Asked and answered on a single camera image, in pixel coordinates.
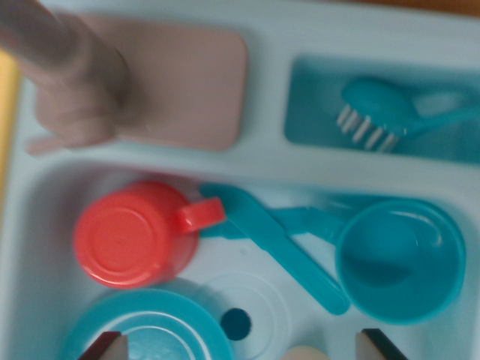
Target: wooden surface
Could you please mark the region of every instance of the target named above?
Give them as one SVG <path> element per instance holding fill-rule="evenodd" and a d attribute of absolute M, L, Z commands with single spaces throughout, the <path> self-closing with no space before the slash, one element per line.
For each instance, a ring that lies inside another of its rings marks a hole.
<path fill-rule="evenodd" d="M 0 208 L 8 169 L 11 130 L 17 112 L 19 82 L 20 72 L 15 61 L 0 49 Z"/>
<path fill-rule="evenodd" d="M 480 17 L 480 0 L 356 0 L 355 2 L 443 11 Z"/>

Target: teal cup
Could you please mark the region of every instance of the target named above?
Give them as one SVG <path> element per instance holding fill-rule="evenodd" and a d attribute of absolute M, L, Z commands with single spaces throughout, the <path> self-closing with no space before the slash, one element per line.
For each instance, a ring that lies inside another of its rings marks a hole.
<path fill-rule="evenodd" d="M 420 323 L 460 292 L 464 240 L 438 208 L 397 200 L 368 207 L 346 223 L 322 211 L 314 217 L 322 237 L 337 247 L 344 291 L 368 316 L 398 325 Z"/>

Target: teal knife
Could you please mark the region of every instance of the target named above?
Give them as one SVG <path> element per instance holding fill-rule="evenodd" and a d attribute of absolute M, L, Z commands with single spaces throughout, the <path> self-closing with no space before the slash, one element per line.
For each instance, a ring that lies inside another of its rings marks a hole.
<path fill-rule="evenodd" d="M 204 197 L 219 197 L 229 221 L 267 251 L 328 312 L 344 314 L 350 301 L 337 281 L 285 234 L 284 228 L 249 193 L 237 187 L 204 184 Z"/>

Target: yellow surface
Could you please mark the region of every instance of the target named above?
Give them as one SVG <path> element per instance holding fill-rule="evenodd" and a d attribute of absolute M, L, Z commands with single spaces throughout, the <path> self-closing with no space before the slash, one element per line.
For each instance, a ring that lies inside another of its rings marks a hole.
<path fill-rule="evenodd" d="M 0 49 L 0 206 L 10 150 L 10 135 L 17 111 L 20 71 L 15 61 Z"/>

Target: white plastic surface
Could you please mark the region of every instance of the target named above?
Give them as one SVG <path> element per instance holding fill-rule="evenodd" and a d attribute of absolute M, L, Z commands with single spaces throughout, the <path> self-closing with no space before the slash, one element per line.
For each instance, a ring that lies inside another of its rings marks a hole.
<path fill-rule="evenodd" d="M 380 324 L 354 307 L 332 316 L 251 241 L 203 241 L 181 277 L 193 284 L 207 308 L 212 302 L 221 304 L 212 307 L 215 316 L 222 307 L 252 308 L 251 336 L 234 346 L 238 360 L 277 360 L 300 344 L 318 347 L 332 360 L 354 360 L 355 333 L 372 327 L 380 327 L 409 360 L 480 359 L 480 168 L 293 145 L 284 137 L 291 67 L 299 56 L 363 58 L 480 74 L 479 21 L 343 4 L 254 0 L 45 4 L 227 26 L 247 41 L 250 76 L 239 141 L 216 154 L 123 142 L 30 157 L 23 150 L 27 139 L 45 133 L 35 122 L 35 89 L 25 84 L 1 230 L 1 360 L 58 358 L 75 319 L 110 291 L 77 265 L 71 249 L 74 222 L 93 199 L 144 178 L 167 179 L 185 191 L 193 188 L 190 180 L 229 182 L 269 206 L 316 205 L 346 213 L 381 197 L 413 197 L 447 211 L 462 230 L 467 263 L 460 297 L 437 318 L 416 326 Z M 333 272 L 331 245 L 306 235 L 298 240 Z M 217 297 L 205 291 L 211 289 Z M 256 313 L 257 307 L 265 310 Z"/>

